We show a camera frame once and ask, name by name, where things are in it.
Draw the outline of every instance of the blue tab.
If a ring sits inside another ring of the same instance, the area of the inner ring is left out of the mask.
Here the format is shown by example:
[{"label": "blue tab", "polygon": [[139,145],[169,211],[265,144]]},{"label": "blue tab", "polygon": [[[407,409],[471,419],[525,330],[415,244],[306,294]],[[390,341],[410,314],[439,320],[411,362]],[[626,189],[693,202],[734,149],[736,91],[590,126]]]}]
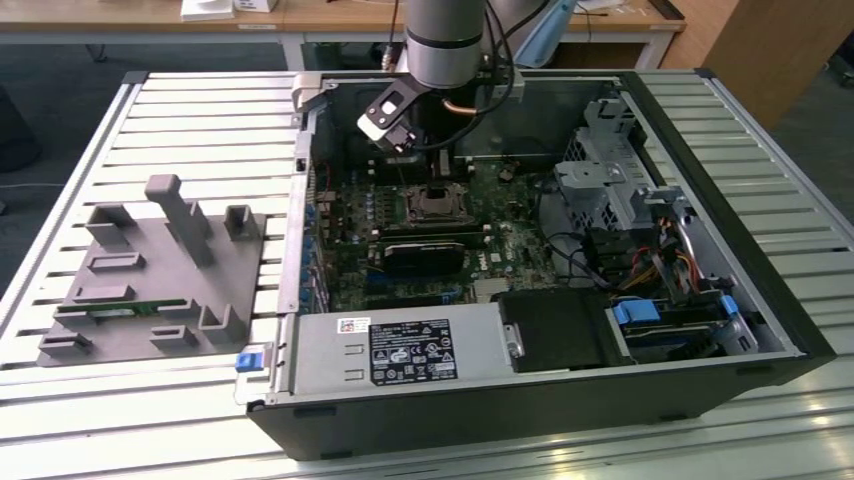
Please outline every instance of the blue tab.
[{"label": "blue tab", "polygon": [[265,369],[265,352],[238,354],[235,370],[238,373],[258,372]]},{"label": "blue tab", "polygon": [[653,300],[626,300],[625,302],[620,302],[618,307],[626,312],[626,316],[629,317],[628,323],[658,322],[662,319]]},{"label": "blue tab", "polygon": [[721,297],[721,304],[724,305],[724,309],[726,310],[726,314],[729,316],[733,316],[738,313],[738,304],[736,303],[736,299],[732,296],[724,295]]},{"label": "blue tab", "polygon": [[617,323],[626,325],[629,323],[629,312],[622,305],[614,307],[614,316],[617,317]]}]

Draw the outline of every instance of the wooden desk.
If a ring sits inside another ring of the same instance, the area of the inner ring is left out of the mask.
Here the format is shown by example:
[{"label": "wooden desk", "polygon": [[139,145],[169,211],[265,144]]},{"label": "wooden desk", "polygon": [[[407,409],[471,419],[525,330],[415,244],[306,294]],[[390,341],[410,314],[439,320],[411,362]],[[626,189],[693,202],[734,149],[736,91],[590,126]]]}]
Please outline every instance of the wooden desk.
[{"label": "wooden desk", "polygon": [[[606,9],[608,17],[592,16],[594,32],[648,32],[650,30],[682,31],[685,21],[668,20],[646,0],[632,0],[630,9]],[[302,32],[386,32],[391,21],[393,6],[365,0],[287,0],[286,30]],[[397,30],[403,30],[406,3],[398,12]],[[588,32],[588,20],[576,15],[570,21],[570,31]]]},{"label": "wooden desk", "polygon": [[[291,42],[383,42],[389,38],[393,5],[363,0],[287,0],[285,11],[285,31],[293,32]],[[573,16],[568,33],[561,43],[632,43],[644,49],[637,68],[658,68],[674,33],[685,30],[684,20],[668,20],[648,0],[630,0],[629,8],[606,9],[594,13],[608,13],[605,17]],[[406,5],[398,12],[395,31],[403,39]]]},{"label": "wooden desk", "polygon": [[[274,12],[182,22],[181,0],[0,0],[0,43],[149,44],[278,43],[291,70],[305,70],[302,46],[311,42],[382,42],[390,5],[357,0],[281,0]],[[398,15],[402,40],[406,6]],[[666,20],[648,0],[609,16],[577,15],[562,43],[642,44],[638,68],[657,68],[684,21]]]},{"label": "wooden desk", "polygon": [[242,32],[282,30],[285,1],[271,13],[182,22],[182,0],[0,0],[0,32]]}]

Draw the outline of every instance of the circuit board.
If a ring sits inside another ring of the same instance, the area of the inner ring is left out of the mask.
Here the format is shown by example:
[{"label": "circuit board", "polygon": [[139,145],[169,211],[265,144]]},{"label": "circuit board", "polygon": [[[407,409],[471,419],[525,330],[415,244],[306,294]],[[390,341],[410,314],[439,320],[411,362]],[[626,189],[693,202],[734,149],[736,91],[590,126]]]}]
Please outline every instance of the circuit board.
[{"label": "circuit board", "polygon": [[502,179],[501,160],[474,161],[466,191],[466,222],[483,225],[483,248],[467,249],[459,272],[419,278],[393,278],[373,266],[371,232],[411,221],[407,192],[413,186],[349,186],[329,207],[325,259],[333,311],[365,310],[377,302],[433,297],[442,304],[475,303],[478,280],[503,279],[507,289],[554,286],[557,273],[537,223],[530,219],[534,178]]}]

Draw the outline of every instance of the power supply label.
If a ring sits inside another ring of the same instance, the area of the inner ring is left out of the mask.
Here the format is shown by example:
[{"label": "power supply label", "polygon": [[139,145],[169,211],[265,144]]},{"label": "power supply label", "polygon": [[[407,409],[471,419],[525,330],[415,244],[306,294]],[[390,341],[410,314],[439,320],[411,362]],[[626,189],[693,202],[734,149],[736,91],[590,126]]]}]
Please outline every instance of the power supply label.
[{"label": "power supply label", "polygon": [[447,319],[371,325],[371,381],[402,385],[457,378]]}]

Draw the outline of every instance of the slatted aluminum platform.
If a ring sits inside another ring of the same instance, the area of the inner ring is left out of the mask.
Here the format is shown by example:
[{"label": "slatted aluminum platform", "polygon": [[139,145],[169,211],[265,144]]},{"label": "slatted aluminum platform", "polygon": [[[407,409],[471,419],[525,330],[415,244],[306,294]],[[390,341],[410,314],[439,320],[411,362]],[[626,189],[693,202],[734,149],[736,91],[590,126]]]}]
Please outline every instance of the slatted aluminum platform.
[{"label": "slatted aluminum platform", "polygon": [[91,241],[82,223],[103,202],[158,216],[143,198],[155,173],[182,176],[182,194],[206,213],[239,201],[269,215],[251,337],[273,340],[295,169],[293,80],[285,72],[153,74],[122,87],[0,303],[2,478],[854,475],[852,228],[726,90],[692,72],[644,80],[840,353],[805,377],[690,421],[298,463],[245,418],[234,355],[38,368],[39,341]]}]

